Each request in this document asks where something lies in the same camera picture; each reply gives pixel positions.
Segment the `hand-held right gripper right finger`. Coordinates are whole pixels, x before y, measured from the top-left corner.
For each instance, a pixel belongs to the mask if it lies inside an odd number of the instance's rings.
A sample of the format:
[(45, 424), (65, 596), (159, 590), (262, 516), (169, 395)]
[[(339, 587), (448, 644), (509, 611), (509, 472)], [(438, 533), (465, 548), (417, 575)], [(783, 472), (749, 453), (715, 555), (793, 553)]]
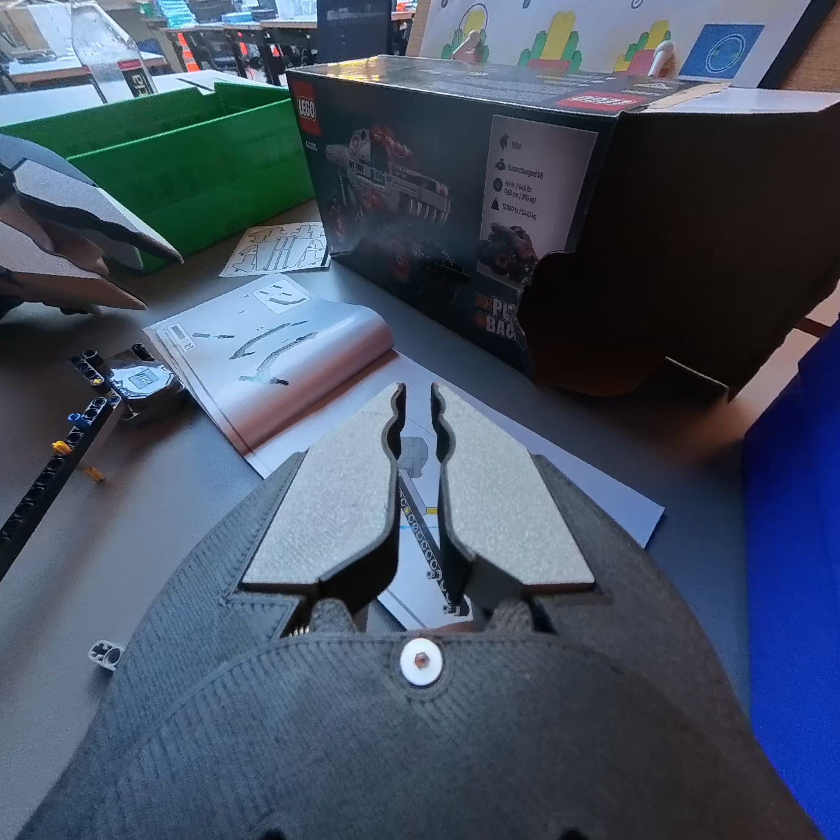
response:
[(439, 462), (440, 567), (476, 627), (506, 602), (597, 601), (597, 581), (526, 445), (450, 385), (431, 387)]

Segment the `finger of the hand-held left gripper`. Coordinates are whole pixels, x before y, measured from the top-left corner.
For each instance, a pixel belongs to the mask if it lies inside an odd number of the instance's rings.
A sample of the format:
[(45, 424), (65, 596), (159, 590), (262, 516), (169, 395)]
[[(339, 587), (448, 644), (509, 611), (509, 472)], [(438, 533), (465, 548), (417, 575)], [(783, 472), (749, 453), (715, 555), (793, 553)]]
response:
[(112, 259), (140, 270), (141, 253), (181, 254), (143, 220), (52, 150), (1, 136), (2, 223), (79, 267)]
[(26, 302), (68, 314), (91, 313), (99, 307), (145, 310), (141, 299), (110, 281), (107, 258), (131, 267), (140, 264), (137, 248), (99, 232), (3, 217), (1, 314)]

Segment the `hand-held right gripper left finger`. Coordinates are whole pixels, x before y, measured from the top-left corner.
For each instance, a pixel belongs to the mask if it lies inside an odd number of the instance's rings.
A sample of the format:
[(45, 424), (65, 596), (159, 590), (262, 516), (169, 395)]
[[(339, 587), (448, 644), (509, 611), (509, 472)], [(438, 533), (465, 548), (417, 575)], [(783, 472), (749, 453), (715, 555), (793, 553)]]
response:
[(397, 461), (406, 386), (388, 385), (297, 463), (250, 557), (240, 588), (341, 600), (351, 613), (396, 575)]

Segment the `green plastic bin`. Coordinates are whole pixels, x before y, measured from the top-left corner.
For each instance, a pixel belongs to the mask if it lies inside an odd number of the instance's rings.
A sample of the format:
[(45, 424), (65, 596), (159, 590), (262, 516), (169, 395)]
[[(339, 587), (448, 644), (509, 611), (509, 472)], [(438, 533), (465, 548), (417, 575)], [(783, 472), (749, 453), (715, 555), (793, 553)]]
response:
[(288, 89), (218, 81), (16, 122), (183, 257), (313, 198)]

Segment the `partly built lego model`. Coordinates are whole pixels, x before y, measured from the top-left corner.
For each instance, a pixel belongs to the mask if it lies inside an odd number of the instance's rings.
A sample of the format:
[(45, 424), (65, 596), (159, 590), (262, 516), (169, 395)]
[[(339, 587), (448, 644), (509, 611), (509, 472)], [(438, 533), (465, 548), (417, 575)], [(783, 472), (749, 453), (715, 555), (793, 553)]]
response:
[(100, 450), (120, 425), (137, 427), (161, 421), (185, 402), (178, 376), (142, 343), (107, 359), (94, 349), (72, 356), (69, 364), (94, 391), (84, 411), (68, 416), (68, 433), (51, 445), (50, 457), (1, 529), (4, 578), (70, 477), (95, 482), (104, 474), (95, 465)]

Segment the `black lego set box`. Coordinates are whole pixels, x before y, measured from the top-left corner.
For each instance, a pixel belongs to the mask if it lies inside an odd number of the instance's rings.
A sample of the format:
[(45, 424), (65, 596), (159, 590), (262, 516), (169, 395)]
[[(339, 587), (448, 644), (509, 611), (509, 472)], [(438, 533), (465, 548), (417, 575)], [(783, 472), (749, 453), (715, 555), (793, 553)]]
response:
[(736, 395), (838, 282), (836, 92), (376, 56), (289, 70), (334, 258), (546, 386)]

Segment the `background work table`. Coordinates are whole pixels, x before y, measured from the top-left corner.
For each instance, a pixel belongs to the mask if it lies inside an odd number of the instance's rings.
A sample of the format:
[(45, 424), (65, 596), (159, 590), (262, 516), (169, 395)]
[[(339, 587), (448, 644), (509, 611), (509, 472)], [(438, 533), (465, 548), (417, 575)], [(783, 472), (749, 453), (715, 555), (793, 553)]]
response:
[(181, 67), (190, 77), (199, 70), (254, 77), (279, 86), (289, 67), (354, 60), (378, 55), (403, 56), (411, 37), (416, 9), (390, 13), (388, 24), (361, 24), (360, 16), (330, 14), (324, 23), (327, 46), (318, 20), (226, 24), (189, 24), (163, 28)]
[(57, 57), (47, 51), (2, 54), (1, 93), (17, 93), (86, 83), (90, 71), (74, 54)]

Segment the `clear water bottle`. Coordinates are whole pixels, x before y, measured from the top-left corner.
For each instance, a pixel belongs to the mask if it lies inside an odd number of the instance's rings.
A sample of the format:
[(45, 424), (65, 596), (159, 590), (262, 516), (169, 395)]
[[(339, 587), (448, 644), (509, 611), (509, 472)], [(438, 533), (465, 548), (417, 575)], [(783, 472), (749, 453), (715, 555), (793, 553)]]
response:
[(97, 2), (70, 2), (70, 41), (103, 103), (157, 93), (138, 46)]

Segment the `open instruction booklet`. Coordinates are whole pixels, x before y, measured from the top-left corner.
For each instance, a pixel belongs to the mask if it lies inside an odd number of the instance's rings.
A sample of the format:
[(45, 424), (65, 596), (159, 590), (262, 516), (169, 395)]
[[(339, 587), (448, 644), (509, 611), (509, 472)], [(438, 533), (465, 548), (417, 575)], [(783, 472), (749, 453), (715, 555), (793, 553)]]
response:
[(440, 567), (430, 397), (436, 382), (450, 385), (537, 459), (595, 574), (597, 599), (614, 596), (625, 581), (636, 585), (650, 565), (645, 543), (661, 510), (396, 353), (392, 331), (371, 309), (314, 297), (273, 275), (155, 324), (148, 334), (258, 473), (289, 470), (280, 499), (298, 458), (320, 437), (388, 385), (405, 384), (397, 569), (372, 602), (381, 600), (409, 629), (474, 619), (469, 600), (448, 593)]

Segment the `white sticker sheet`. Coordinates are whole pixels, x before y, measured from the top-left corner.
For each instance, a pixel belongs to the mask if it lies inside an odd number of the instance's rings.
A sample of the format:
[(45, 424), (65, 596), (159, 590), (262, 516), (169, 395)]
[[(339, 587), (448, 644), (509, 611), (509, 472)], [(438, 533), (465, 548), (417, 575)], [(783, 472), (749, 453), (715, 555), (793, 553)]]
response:
[(222, 278), (323, 270), (331, 255), (321, 222), (252, 227), (229, 257)]

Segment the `blue plastic bin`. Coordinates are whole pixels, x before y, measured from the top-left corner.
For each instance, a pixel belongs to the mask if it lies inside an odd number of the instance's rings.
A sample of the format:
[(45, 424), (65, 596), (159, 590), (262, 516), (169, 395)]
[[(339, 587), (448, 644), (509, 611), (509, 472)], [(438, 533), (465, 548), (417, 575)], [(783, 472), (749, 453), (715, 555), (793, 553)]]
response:
[(839, 325), (742, 446), (752, 726), (839, 838)]

